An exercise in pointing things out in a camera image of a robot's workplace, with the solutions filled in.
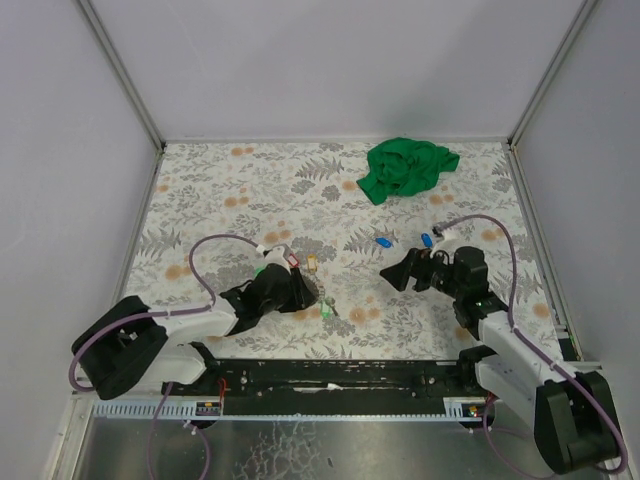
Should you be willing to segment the green tag key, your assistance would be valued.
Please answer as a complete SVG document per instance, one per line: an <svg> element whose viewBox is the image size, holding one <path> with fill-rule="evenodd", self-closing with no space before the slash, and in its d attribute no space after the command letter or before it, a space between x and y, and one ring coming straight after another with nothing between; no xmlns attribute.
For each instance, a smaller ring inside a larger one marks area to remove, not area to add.
<svg viewBox="0 0 640 480"><path fill-rule="evenodd" d="M333 297L324 297L320 302L320 314L323 318L338 317L339 313L335 307L336 301Z"/></svg>

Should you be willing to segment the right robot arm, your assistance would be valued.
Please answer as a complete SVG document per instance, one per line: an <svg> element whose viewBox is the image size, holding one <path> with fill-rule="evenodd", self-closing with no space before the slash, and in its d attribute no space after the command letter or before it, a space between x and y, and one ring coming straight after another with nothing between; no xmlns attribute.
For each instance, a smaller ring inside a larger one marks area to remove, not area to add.
<svg viewBox="0 0 640 480"><path fill-rule="evenodd" d="M516 326L512 312L490 288L484 253L460 247L453 255L412 248L381 270L394 289L433 288L453 300L461 327L479 346L464 350L469 376L503 401L533 433L547 466L566 474L624 459L611 390L596 371L581 372L554 358Z"/></svg>

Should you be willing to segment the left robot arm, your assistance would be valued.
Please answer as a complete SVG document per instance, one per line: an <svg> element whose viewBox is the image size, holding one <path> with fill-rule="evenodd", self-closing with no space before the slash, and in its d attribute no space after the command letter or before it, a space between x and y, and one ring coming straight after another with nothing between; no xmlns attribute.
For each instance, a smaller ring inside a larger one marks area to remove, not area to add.
<svg viewBox="0 0 640 480"><path fill-rule="evenodd" d="M265 315L302 311L318 298L318 288L298 268L273 263L215 301L190 308L151 312L128 296L73 343L70 382L102 400L161 383L192 384L210 362L204 338L245 332Z"/></svg>

